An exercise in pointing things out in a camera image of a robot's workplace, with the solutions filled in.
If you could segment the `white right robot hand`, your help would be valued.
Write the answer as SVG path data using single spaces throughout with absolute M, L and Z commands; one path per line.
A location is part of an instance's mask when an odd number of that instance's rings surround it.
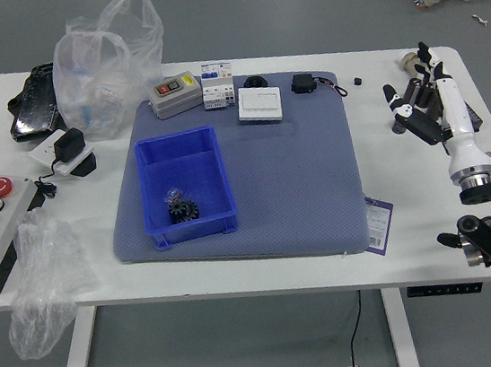
M 382 90 L 395 120 L 428 144 L 444 144 L 451 156 L 449 177 L 456 186 L 466 189 L 491 183 L 491 157 L 475 141 L 475 130 L 458 84 L 444 71 L 443 60 L 432 48 L 423 42 L 418 48 L 425 74 L 434 82 L 442 103 L 442 121 L 436 123 L 385 84 Z

